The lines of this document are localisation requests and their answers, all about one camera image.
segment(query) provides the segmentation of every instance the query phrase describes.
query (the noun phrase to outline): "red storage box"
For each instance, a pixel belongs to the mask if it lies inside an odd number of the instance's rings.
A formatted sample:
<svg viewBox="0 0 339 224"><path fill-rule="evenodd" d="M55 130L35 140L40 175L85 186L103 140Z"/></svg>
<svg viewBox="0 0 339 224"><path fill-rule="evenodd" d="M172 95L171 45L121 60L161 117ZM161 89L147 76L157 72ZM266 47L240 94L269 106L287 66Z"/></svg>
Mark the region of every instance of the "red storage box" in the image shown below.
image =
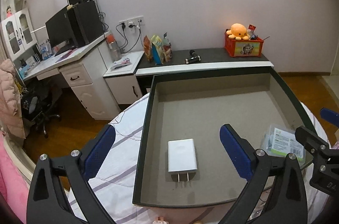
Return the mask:
<svg viewBox="0 0 339 224"><path fill-rule="evenodd" d="M225 49L231 57L261 57L263 43L260 37L256 40L230 39L225 32Z"/></svg>

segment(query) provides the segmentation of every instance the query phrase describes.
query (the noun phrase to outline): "glass cabinet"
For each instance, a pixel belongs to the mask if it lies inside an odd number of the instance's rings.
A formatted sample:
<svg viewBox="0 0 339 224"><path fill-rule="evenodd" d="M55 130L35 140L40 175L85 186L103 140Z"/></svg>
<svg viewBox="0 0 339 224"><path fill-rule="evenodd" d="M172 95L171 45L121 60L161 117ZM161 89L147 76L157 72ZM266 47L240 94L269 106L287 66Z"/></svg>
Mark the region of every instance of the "glass cabinet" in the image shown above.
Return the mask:
<svg viewBox="0 0 339 224"><path fill-rule="evenodd" d="M15 20L15 15L6 18L2 24L3 35L5 39L7 51L11 60L17 59L25 52L22 40L19 36L19 30Z"/></svg>
<svg viewBox="0 0 339 224"><path fill-rule="evenodd" d="M33 26L29 18L28 8L15 13L15 17L23 47L25 50L27 50L37 43L35 34L31 34L31 31L33 31Z"/></svg>
<svg viewBox="0 0 339 224"><path fill-rule="evenodd" d="M11 60L17 59L27 49L37 43L33 27L29 18L28 9L25 8L1 22L4 44Z"/></svg>

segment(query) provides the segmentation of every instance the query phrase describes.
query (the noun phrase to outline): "blue gripper pad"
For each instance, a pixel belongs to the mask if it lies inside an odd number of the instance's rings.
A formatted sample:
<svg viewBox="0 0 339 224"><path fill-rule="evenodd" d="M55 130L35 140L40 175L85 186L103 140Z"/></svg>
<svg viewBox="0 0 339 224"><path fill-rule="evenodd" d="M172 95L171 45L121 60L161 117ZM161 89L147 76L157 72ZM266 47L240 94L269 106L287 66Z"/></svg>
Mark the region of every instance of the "blue gripper pad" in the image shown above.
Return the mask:
<svg viewBox="0 0 339 224"><path fill-rule="evenodd" d="M250 144L246 140L241 139L230 125L223 125L220 128L220 141L232 160L239 176L249 182L253 176L253 162L239 142L244 143L245 141L247 143L246 148L248 148Z"/></svg>
<svg viewBox="0 0 339 224"><path fill-rule="evenodd" d="M82 149L83 154L87 157L83 164L83 178L88 181L94 178L102 163L104 162L108 152L115 141L115 129L111 125L105 125L104 128L93 140L90 140Z"/></svg>
<svg viewBox="0 0 339 224"><path fill-rule="evenodd" d="M320 116L325 120L330 122L331 124L339 127L339 114L328 108L323 108L320 110Z"/></svg>

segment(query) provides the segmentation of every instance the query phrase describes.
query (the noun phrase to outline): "cabinet door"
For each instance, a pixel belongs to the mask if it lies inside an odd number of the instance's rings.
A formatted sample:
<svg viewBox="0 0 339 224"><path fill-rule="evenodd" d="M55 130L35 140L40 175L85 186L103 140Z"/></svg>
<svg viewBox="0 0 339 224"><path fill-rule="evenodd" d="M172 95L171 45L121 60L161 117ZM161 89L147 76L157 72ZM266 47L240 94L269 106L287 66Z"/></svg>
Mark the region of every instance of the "cabinet door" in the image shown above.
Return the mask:
<svg viewBox="0 0 339 224"><path fill-rule="evenodd" d="M18 25L20 37L22 39L23 47L25 48L25 50L27 50L37 43L35 34L31 34L31 31L33 31L33 27L29 18L28 8L17 12L15 14L15 18Z"/></svg>
<svg viewBox="0 0 339 224"><path fill-rule="evenodd" d="M118 104L132 104L142 97L134 75L106 78L106 82Z"/></svg>
<svg viewBox="0 0 339 224"><path fill-rule="evenodd" d="M105 111L105 106L95 93L93 84L74 86L72 90L94 119L107 120L108 114Z"/></svg>
<svg viewBox="0 0 339 224"><path fill-rule="evenodd" d="M15 15L11 15L1 22L5 44L11 60L17 59L25 52L17 27Z"/></svg>

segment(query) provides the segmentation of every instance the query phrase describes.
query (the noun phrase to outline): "gray tray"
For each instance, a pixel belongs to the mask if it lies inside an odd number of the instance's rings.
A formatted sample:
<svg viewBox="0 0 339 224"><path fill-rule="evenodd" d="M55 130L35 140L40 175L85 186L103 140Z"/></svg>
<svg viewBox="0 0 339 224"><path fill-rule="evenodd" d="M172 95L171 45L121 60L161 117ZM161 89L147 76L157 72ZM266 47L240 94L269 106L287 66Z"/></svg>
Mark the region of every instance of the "gray tray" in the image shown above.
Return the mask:
<svg viewBox="0 0 339 224"><path fill-rule="evenodd" d="M271 67L155 76L141 139L133 203L187 208L235 200L246 184L220 142L231 124L255 148L271 124L315 131L293 92ZM167 142L194 139L198 171L178 183L168 173ZM311 163L306 155L301 168ZM267 180L267 187L273 178Z"/></svg>

